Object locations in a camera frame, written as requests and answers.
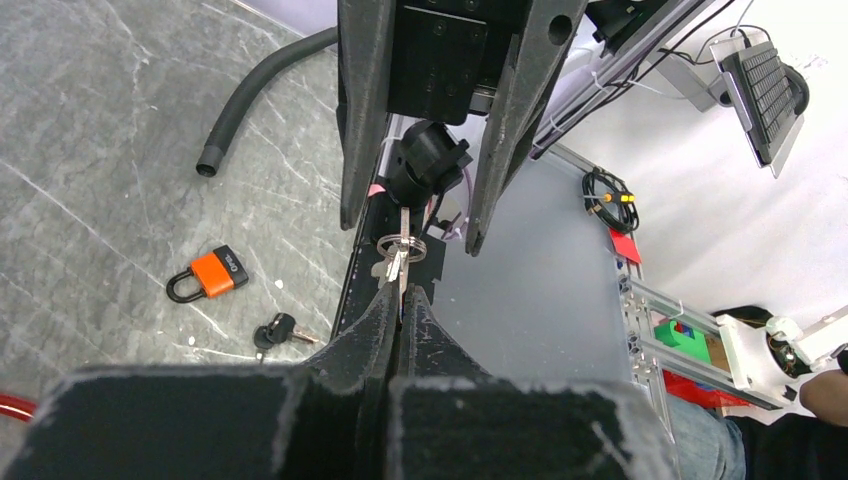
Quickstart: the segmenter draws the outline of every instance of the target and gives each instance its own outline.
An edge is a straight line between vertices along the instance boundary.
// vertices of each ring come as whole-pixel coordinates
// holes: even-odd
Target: keyboard
[[[751,120],[751,145],[761,165],[769,165],[797,118],[777,49],[771,42],[761,43],[730,55],[721,66],[732,75]]]

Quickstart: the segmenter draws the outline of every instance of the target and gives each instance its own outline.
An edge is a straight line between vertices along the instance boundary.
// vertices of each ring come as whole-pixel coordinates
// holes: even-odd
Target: jeans
[[[683,480],[745,479],[745,449],[736,424],[672,395],[668,413]]]

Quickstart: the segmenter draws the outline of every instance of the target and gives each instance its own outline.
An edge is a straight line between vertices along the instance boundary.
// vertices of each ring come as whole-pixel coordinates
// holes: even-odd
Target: key ring
[[[403,236],[400,234],[386,235],[380,238],[379,241],[377,241],[377,252],[379,252],[380,255],[386,258],[390,258],[392,255],[389,253],[389,250],[384,245],[386,243],[391,242],[393,245],[400,246],[402,241]],[[409,260],[407,260],[409,263],[420,262],[421,260],[424,260],[424,257],[427,256],[427,244],[424,243],[424,241],[420,238],[409,237],[409,247],[410,249],[418,250],[418,253],[414,255],[410,251]]]

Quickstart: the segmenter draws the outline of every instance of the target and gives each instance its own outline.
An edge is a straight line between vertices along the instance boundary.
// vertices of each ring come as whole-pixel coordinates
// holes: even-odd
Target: gray marble surface
[[[255,361],[253,329],[277,311],[326,341],[352,241],[335,56],[264,93],[210,180],[194,163],[221,107],[293,34],[228,0],[0,11],[0,391],[37,399],[84,365]],[[169,301],[168,278],[224,243],[250,283]],[[0,419],[0,452],[20,431]]]

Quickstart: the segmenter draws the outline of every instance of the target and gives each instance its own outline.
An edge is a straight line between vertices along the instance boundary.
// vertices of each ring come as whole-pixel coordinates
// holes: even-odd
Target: orange padlock
[[[177,294],[174,291],[177,283],[192,276],[200,283],[200,290],[188,296]],[[241,287],[248,280],[247,271],[236,258],[236,254],[230,247],[224,245],[191,262],[184,272],[174,275],[168,280],[165,292],[168,298],[177,303],[189,303],[203,297],[217,297]]]

